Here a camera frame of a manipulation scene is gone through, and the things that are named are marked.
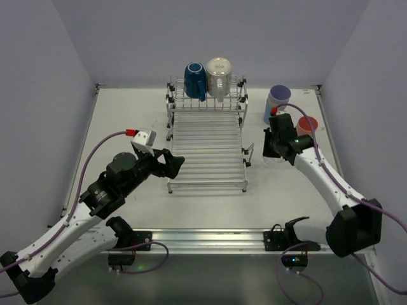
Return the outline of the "salmon pink plastic cup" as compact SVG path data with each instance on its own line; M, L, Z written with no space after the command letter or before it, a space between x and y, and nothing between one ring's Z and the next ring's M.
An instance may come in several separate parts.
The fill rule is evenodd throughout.
M319 122L314 117L302 116L296 125L296 132L298 136L309 135L312 137L312 128L316 131L319 127Z

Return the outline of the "light blue plastic cup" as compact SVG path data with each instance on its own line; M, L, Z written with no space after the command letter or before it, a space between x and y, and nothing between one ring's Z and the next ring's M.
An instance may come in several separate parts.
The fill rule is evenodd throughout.
M264 115L263 115L263 121L266 125L270 125L269 122L269 118L271 116L271 111L273 108L276 108L278 111L282 112L281 107L278 107L277 105L270 105L270 104L266 104L265 105L265 111L264 111Z

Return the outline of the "beige plastic cup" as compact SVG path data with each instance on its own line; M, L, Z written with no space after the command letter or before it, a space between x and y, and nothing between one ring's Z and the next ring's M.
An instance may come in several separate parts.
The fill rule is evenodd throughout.
M274 107L276 107L280 111L283 111L286 108L286 104L288 102L289 99L279 100L269 95L266 100L266 111L270 112Z

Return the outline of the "lavender plastic cup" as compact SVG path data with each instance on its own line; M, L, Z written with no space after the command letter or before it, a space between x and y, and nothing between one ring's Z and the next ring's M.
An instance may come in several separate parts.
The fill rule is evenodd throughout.
M284 85L274 85L270 88L268 95L271 95L279 100L290 99L291 90Z

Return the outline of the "dark blue ceramic mug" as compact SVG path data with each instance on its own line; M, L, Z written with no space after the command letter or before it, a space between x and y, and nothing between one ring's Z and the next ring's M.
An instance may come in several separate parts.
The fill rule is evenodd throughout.
M206 99L206 71L199 62L189 63L184 70L184 90L189 98L197 98L203 102Z

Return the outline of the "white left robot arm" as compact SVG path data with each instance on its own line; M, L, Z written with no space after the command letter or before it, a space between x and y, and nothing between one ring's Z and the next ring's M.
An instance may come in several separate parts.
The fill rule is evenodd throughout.
M58 276L93 255L112 248L130 249L134 232L111 214L149 176L174 179L185 162L167 149L121 152L79 197L76 207L27 248L5 252L3 271L26 304L47 296Z

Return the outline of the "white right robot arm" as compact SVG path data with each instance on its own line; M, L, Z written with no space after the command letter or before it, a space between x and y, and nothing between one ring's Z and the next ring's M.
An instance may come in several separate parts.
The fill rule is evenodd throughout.
M328 205L333 218L317 221L302 216L286 222L281 237L287 245L328 245L346 257L381 240L381 204L350 187L323 156L309 135L298 135L288 113L272 114L264 130L263 156L282 158L300 171Z

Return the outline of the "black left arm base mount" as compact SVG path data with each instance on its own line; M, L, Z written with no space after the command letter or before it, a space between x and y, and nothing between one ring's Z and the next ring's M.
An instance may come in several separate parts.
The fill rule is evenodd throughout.
M152 240L151 231L134 231L132 227L121 217L111 217L106 226L114 231L117 242L114 249L128 248L142 243L148 243Z

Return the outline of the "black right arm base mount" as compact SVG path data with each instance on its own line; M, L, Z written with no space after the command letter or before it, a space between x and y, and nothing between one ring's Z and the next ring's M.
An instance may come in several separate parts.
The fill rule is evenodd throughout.
M297 251L321 249L326 242L326 225L310 217L298 217L281 226L275 224L270 230L263 231L263 243L267 252L282 252L292 246Z

